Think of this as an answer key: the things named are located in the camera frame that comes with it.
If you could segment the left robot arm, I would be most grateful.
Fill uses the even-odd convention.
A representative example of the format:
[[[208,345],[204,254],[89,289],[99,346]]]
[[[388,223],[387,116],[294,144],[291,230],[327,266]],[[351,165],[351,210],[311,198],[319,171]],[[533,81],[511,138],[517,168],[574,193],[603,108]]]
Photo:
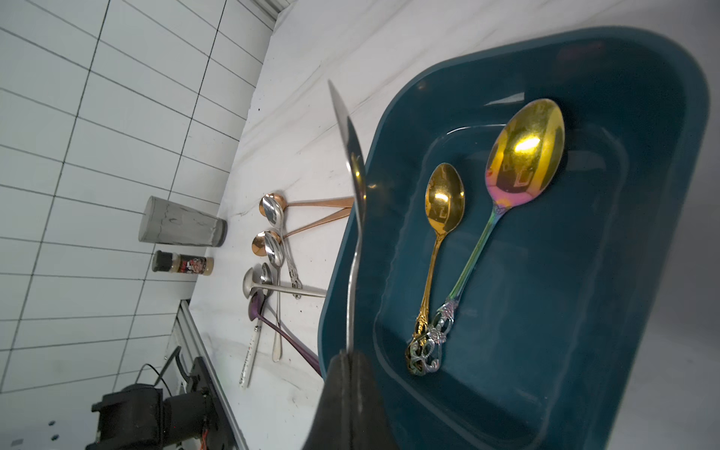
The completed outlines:
[[[184,394],[165,397],[150,384],[132,384],[92,406],[99,414],[88,449],[163,449],[191,438],[204,449],[236,449],[238,443],[221,404],[210,367],[197,357]]]

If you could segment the plain silver spoon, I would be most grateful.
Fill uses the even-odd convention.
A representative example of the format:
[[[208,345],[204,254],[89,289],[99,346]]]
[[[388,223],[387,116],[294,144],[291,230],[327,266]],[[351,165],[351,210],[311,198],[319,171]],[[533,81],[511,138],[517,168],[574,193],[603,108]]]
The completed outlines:
[[[361,144],[356,132],[356,127],[352,122],[349,111],[345,102],[341,98],[339,90],[332,81],[328,82],[331,101],[333,104],[339,133],[343,143],[346,156],[346,166],[352,178],[352,188],[354,189],[354,218],[356,225],[357,238],[354,249],[354,257],[348,282],[347,302],[346,302],[346,348],[345,353],[348,356],[354,350],[354,319],[356,318],[356,285],[358,280],[358,272],[361,261],[361,252],[363,245],[363,230],[367,211],[367,183],[365,159],[362,153]]]

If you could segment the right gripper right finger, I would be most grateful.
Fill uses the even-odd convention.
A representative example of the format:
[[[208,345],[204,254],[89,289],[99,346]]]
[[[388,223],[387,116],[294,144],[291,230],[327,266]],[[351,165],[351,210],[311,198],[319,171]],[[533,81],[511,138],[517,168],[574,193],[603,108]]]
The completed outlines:
[[[361,352],[353,352],[351,356],[351,448],[399,448],[371,362]]]

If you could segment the gold ornate-handle spoon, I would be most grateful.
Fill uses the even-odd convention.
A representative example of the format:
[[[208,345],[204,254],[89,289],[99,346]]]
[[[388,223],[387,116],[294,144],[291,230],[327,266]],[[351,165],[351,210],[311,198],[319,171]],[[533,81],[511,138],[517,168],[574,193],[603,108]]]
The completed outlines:
[[[440,247],[444,238],[461,223],[465,202],[464,186],[456,168],[449,163],[438,165],[429,178],[425,194],[425,213],[436,237],[420,311],[415,319],[412,340],[406,349],[406,361],[411,367],[418,364],[421,351],[426,346],[427,340],[423,335],[429,328],[432,282]]]

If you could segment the teal storage box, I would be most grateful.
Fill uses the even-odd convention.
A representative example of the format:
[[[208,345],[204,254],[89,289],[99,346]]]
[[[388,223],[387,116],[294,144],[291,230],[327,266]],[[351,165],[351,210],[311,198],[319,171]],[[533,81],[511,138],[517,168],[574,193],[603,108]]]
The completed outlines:
[[[442,365],[405,350],[436,234],[429,178],[453,165],[465,211],[442,242],[440,307],[491,214],[484,170],[506,122],[553,99],[566,141],[541,194],[498,223],[463,292]],[[355,346],[401,449],[602,449],[661,282],[709,115],[699,63],[676,42],[595,27],[452,58],[391,100],[369,155]],[[356,222],[318,332],[323,368],[345,346]]]

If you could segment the rainbow ornate-handle spoon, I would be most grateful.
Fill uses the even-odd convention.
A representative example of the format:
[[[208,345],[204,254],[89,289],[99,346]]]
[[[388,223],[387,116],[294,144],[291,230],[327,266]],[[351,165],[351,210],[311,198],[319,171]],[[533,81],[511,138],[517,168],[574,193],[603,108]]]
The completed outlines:
[[[407,347],[406,362],[412,375],[424,376],[440,369],[443,344],[454,325],[455,311],[493,229],[505,213],[532,202],[548,187],[564,155],[565,140],[563,113],[552,99],[528,103],[502,129],[485,170],[492,200],[489,220],[452,291],[426,330]]]

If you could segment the silver ornate spoon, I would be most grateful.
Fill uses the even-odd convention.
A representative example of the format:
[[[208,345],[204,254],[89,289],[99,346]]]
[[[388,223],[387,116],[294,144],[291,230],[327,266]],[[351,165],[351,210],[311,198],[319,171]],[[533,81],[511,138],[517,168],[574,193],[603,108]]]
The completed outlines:
[[[271,230],[264,232],[265,253],[270,264],[277,269],[277,274],[280,275],[286,258],[286,251],[281,237],[284,226],[284,212],[281,204],[269,194],[262,197],[260,205],[264,210],[265,217],[272,225]]]

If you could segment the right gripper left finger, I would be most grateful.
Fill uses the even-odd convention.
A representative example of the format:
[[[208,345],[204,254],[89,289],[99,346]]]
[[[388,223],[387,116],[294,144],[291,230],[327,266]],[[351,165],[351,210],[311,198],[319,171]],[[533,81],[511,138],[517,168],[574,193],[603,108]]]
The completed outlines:
[[[303,449],[352,448],[351,375],[351,358],[341,352],[330,362]]]

